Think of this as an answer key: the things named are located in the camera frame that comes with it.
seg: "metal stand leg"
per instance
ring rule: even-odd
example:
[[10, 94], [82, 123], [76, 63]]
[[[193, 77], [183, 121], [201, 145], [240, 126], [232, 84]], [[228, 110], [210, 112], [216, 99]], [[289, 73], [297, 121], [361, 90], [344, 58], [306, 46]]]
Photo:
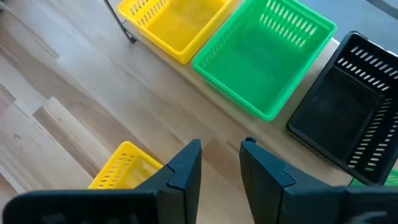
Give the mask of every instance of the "metal stand leg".
[[116, 20], [116, 22], [118, 23], [120, 29], [122, 30], [123, 34], [127, 37], [127, 39], [129, 39], [129, 41], [133, 44], [137, 41], [136, 38], [134, 38], [132, 35], [130, 35], [126, 28], [124, 28], [122, 22], [119, 20], [118, 16], [116, 15], [116, 13], [114, 12], [112, 6], [110, 5], [108, 0], [104, 0], [106, 6], [108, 7], [108, 9], [111, 11], [112, 16], [114, 17], [114, 19]]
[[387, 13], [391, 17], [398, 19], [398, 8], [391, 6], [386, 0], [367, 0], [373, 6], [378, 7], [383, 12]]

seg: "plastic basket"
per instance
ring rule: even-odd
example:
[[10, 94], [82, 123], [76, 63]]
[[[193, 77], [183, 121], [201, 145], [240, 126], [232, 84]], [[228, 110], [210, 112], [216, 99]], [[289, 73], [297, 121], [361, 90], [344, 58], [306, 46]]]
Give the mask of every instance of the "plastic basket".
[[[365, 186], [357, 179], [353, 179], [350, 185], [360, 187]], [[391, 170], [390, 174], [387, 177], [386, 183], [384, 183], [384, 186], [398, 186], [398, 170]]]
[[187, 63], [234, 10], [234, 0], [123, 0], [119, 13], [150, 41]]
[[270, 121], [335, 29], [297, 1], [245, 1], [195, 57], [193, 67], [245, 110]]
[[398, 156], [398, 58], [348, 34], [288, 129], [365, 184], [383, 184]]
[[123, 142], [89, 189], [133, 189], [163, 167], [131, 142]]

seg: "green basket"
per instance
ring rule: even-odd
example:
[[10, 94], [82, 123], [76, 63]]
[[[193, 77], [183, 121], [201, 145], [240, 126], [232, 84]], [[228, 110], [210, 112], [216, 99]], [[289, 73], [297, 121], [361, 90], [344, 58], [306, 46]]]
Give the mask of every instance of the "green basket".
[[[359, 180], [354, 179], [350, 186], [366, 186], [362, 184]], [[390, 174], [387, 177], [386, 183], [384, 186], [398, 186], [398, 170], [391, 170]]]
[[245, 110], [270, 121], [335, 30], [297, 1], [248, 0], [194, 58], [193, 68]]

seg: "black plastic basket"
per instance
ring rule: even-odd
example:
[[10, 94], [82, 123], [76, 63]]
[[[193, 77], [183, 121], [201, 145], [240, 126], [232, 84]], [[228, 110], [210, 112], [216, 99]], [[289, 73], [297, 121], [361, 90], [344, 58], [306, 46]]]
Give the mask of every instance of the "black plastic basket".
[[383, 184], [398, 156], [398, 57], [349, 33], [288, 130], [361, 182]]

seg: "yellow basket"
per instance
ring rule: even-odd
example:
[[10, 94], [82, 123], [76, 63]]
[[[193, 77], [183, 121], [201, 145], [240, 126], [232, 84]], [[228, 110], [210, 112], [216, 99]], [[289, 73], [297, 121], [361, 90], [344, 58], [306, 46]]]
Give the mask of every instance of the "yellow basket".
[[133, 189], [163, 167], [131, 142], [123, 142], [89, 189]]
[[235, 0], [123, 0], [119, 13], [147, 39], [187, 63], [233, 12]]

